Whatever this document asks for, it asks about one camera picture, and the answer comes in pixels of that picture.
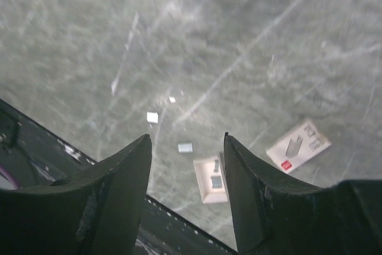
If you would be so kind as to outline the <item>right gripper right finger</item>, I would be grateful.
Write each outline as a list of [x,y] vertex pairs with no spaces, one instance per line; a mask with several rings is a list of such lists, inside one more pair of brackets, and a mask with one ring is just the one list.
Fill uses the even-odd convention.
[[224,137],[224,170],[239,254],[380,254],[381,182],[319,188]]

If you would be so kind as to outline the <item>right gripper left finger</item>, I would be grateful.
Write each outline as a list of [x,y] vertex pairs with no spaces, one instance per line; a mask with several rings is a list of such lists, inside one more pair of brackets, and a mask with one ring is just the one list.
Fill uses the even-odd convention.
[[1,191],[2,254],[132,254],[152,163],[145,134],[49,186]]

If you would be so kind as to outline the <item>small white staple box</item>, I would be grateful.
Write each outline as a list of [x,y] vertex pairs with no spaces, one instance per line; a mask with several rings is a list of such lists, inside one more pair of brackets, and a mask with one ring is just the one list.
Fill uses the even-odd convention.
[[226,179],[221,163],[221,155],[196,159],[193,166],[202,203],[217,204],[227,202]]

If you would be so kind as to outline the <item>staple box with red label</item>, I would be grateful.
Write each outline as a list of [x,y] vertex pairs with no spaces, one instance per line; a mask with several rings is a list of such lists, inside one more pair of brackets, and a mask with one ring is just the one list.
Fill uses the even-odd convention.
[[315,124],[306,119],[277,140],[266,154],[281,171],[289,174],[331,145]]

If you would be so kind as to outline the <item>small staple strip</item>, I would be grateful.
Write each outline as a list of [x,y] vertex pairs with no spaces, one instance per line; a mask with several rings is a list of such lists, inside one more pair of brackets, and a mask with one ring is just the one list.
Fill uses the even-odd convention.
[[159,122],[159,114],[157,112],[147,112],[146,120],[150,124],[157,124]]

